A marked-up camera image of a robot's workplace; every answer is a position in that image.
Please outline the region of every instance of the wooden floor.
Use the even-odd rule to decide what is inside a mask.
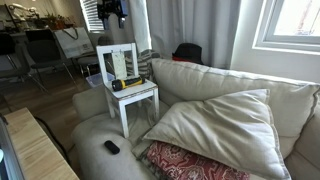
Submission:
[[[77,153],[73,147],[71,133],[79,123],[79,119],[72,105],[72,96],[89,88],[85,79],[79,73],[72,72],[77,87],[71,81],[66,71],[43,73],[45,87],[49,94],[42,92],[31,79],[24,83],[6,83],[0,81],[0,92],[4,94],[12,111],[27,107],[29,111],[44,121],[57,139],[61,142],[71,159],[71,167],[81,178],[81,169]],[[0,113],[10,113],[0,99]]]

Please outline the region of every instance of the window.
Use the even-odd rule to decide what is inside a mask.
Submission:
[[[320,54],[320,1],[265,1],[254,43],[259,47]]]
[[[102,21],[98,18],[97,0],[80,0],[80,4],[88,31],[103,31]]]

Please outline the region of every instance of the red patterned pillow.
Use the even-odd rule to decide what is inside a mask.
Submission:
[[[170,179],[247,180],[249,174],[172,144],[154,141],[147,158]]]

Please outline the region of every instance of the remote control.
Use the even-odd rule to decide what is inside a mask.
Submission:
[[[112,141],[108,140],[104,143],[104,146],[106,146],[107,149],[109,149],[109,151],[112,154],[118,154],[120,152],[120,149],[118,148],[118,146],[116,146]]]

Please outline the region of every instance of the beige couch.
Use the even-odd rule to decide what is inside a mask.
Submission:
[[[152,67],[159,86],[160,117],[176,102],[270,89],[269,106],[291,178],[320,179],[319,84],[163,59],[154,59]],[[73,102],[82,122],[72,136],[86,179],[155,179],[131,152],[150,128],[148,101],[140,108],[127,106],[128,139],[122,137],[120,120],[110,118],[102,86],[76,94]],[[112,140],[120,153],[108,152],[103,145],[106,140]],[[260,178],[252,175],[251,179]]]

